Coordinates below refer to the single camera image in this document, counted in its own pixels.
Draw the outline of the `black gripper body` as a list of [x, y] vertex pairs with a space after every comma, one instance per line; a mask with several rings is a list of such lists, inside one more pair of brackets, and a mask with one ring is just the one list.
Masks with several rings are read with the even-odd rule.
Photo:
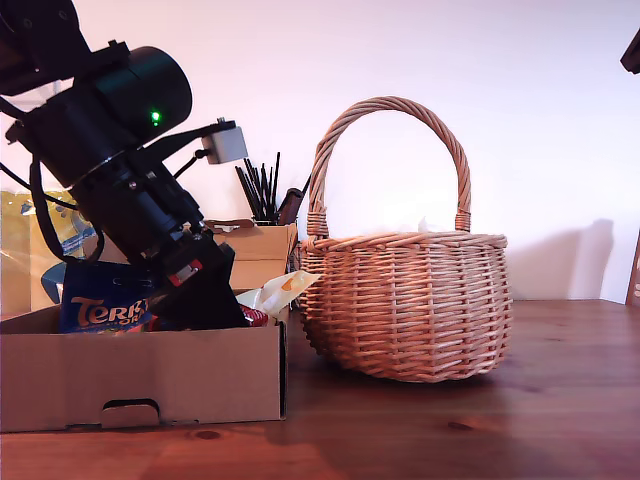
[[207, 263], [199, 206], [162, 162], [121, 151], [78, 179], [71, 195], [131, 264]]

